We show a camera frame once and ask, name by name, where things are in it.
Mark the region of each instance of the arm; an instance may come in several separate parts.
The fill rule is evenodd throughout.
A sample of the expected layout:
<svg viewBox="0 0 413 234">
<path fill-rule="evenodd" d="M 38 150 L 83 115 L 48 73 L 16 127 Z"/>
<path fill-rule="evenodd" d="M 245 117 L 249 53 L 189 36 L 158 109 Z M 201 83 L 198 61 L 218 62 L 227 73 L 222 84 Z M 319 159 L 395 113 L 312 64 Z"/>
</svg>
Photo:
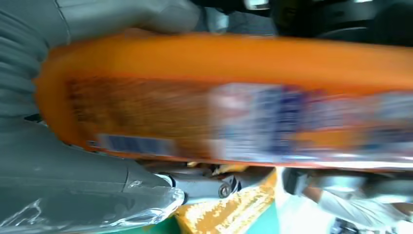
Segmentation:
<svg viewBox="0 0 413 234">
<path fill-rule="evenodd" d="M 368 199 L 346 200 L 318 188 L 307 187 L 303 194 L 318 203 L 325 212 L 338 218 L 369 228 L 391 226 L 401 220 L 389 204 Z"/>
<path fill-rule="evenodd" d="M 307 187 L 304 189 L 304 191 L 302 191 L 302 194 L 304 194 L 306 197 L 313 200 L 314 202 L 318 203 L 323 194 L 323 190 L 319 188 Z"/>
</svg>

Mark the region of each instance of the blurry packaging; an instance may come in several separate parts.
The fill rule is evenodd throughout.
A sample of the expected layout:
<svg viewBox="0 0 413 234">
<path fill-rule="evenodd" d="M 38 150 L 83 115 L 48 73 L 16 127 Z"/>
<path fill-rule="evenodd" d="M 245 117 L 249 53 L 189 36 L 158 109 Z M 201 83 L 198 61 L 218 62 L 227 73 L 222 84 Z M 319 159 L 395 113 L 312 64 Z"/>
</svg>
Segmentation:
<svg viewBox="0 0 413 234">
<path fill-rule="evenodd" d="M 242 234 L 274 202 L 277 174 L 260 186 L 241 190 L 232 197 L 219 201 L 184 205 L 175 216 L 183 233 Z"/>
<path fill-rule="evenodd" d="M 121 36 L 54 56 L 37 101 L 61 140 L 120 157 L 394 162 L 413 150 L 412 56 L 327 41 Z"/>
</svg>

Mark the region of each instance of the person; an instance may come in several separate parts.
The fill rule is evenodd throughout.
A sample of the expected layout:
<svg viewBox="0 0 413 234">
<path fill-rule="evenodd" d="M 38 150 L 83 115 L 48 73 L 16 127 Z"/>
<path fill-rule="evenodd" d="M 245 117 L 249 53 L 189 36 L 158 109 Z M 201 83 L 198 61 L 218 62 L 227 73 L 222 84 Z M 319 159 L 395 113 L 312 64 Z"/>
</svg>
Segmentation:
<svg viewBox="0 0 413 234">
<path fill-rule="evenodd" d="M 311 186 L 302 194 L 318 204 L 322 210 L 345 221 L 365 228 L 392 227 L 399 221 L 410 221 L 413 204 L 381 203 L 355 193 L 330 192 Z"/>
</svg>

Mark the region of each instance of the yellow surface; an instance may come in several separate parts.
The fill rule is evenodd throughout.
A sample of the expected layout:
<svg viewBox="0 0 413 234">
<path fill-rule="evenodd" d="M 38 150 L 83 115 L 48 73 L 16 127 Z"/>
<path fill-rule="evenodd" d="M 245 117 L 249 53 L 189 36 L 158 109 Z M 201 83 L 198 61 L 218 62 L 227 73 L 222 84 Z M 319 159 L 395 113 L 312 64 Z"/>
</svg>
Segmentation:
<svg viewBox="0 0 413 234">
<path fill-rule="evenodd" d="M 241 234 L 274 202 L 277 174 L 229 199 L 182 206 L 176 218 L 183 234 Z"/>
</svg>

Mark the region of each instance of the metal part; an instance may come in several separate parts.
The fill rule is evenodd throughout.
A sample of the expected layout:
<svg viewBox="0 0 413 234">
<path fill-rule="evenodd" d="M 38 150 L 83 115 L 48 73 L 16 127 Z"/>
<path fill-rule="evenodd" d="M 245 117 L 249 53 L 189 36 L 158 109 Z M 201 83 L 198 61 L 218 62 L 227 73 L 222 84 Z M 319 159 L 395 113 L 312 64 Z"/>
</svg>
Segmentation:
<svg viewBox="0 0 413 234">
<path fill-rule="evenodd" d="M 191 167 L 145 167 L 148 171 L 152 173 L 180 173 L 180 174 L 187 174 L 187 175 L 198 175 L 198 176 L 211 176 L 212 171 L 208 168 L 191 168 Z"/>
<path fill-rule="evenodd" d="M 231 194 L 232 194 L 232 188 L 231 188 L 229 185 L 223 184 L 223 185 L 220 187 L 220 190 L 219 190 L 219 196 L 220 196 L 220 198 L 227 198 L 227 197 L 229 197 L 229 195 L 231 195 Z"/>
<path fill-rule="evenodd" d="M 186 204 L 223 199 L 244 188 L 257 186 L 274 170 L 270 167 L 250 167 L 244 172 L 232 172 L 212 177 L 197 174 L 199 168 L 185 168 L 176 173 L 176 168 L 164 168 L 154 173 L 167 181 L 171 187 L 184 191 Z"/>
</svg>

